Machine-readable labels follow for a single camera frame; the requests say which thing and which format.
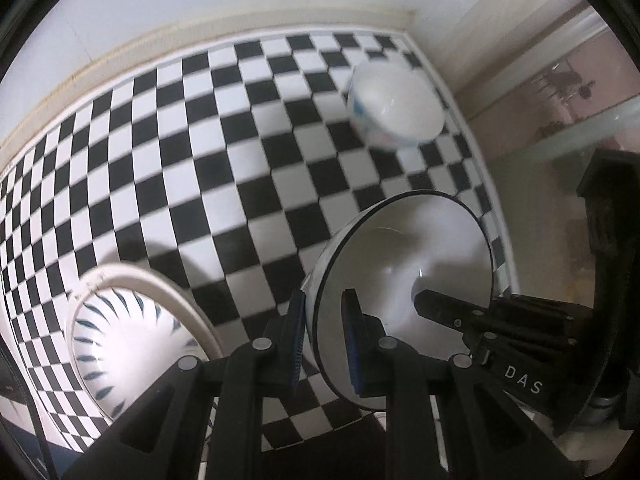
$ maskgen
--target white bowl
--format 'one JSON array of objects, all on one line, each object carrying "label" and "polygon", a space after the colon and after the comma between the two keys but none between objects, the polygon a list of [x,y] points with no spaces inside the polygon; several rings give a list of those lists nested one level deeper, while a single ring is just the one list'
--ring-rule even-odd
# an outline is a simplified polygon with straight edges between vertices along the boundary
[{"label": "white bowl", "polygon": [[111,420],[180,357],[222,357],[207,317],[150,270],[123,263],[95,267],[69,303],[65,339],[72,368]]},{"label": "white bowl", "polygon": [[429,142],[445,121],[440,100],[423,78],[381,61],[356,67],[347,110],[363,142],[386,150]]},{"label": "white bowl", "polygon": [[360,398],[351,385],[340,310],[346,288],[355,288],[363,313],[379,317],[388,335],[446,360],[468,353],[462,335],[418,316],[413,298],[430,288],[488,307],[489,243],[461,202],[416,190],[363,211],[321,254],[303,285],[313,360],[337,395],[361,408],[384,410],[384,398]]}]

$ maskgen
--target silver rivet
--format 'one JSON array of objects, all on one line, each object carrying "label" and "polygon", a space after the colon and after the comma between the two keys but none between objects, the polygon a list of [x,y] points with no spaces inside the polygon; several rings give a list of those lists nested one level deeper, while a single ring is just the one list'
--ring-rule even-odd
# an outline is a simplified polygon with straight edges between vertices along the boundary
[{"label": "silver rivet", "polygon": [[453,356],[453,364],[458,368],[469,368],[473,364],[473,361],[468,355],[456,354]]},{"label": "silver rivet", "polygon": [[178,361],[178,368],[183,371],[193,370],[198,364],[198,359],[192,355],[185,355]]},{"label": "silver rivet", "polygon": [[395,338],[385,335],[378,340],[378,346],[380,348],[384,348],[385,350],[392,350],[396,346],[398,346],[398,341]]},{"label": "silver rivet", "polygon": [[259,337],[258,339],[254,339],[254,342],[251,343],[251,346],[256,350],[268,350],[271,348],[271,339],[268,337]]}]

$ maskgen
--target black and white checkered tablecloth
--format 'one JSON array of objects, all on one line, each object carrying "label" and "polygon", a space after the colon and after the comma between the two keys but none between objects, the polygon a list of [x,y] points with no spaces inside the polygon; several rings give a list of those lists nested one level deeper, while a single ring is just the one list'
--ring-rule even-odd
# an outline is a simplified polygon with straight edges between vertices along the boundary
[{"label": "black and white checkered tablecloth", "polygon": [[[86,270],[127,260],[184,288],[227,352],[261,335],[325,242],[364,208],[433,188],[459,197],[509,272],[498,222],[460,120],[419,149],[365,148],[346,115],[354,65],[384,57],[430,79],[401,34],[274,33],[203,46],[78,103],[2,174],[0,269],[30,379],[69,446],[108,422],[69,364],[66,295]],[[263,448],[362,414],[315,369],[289,402],[267,399]]]}]

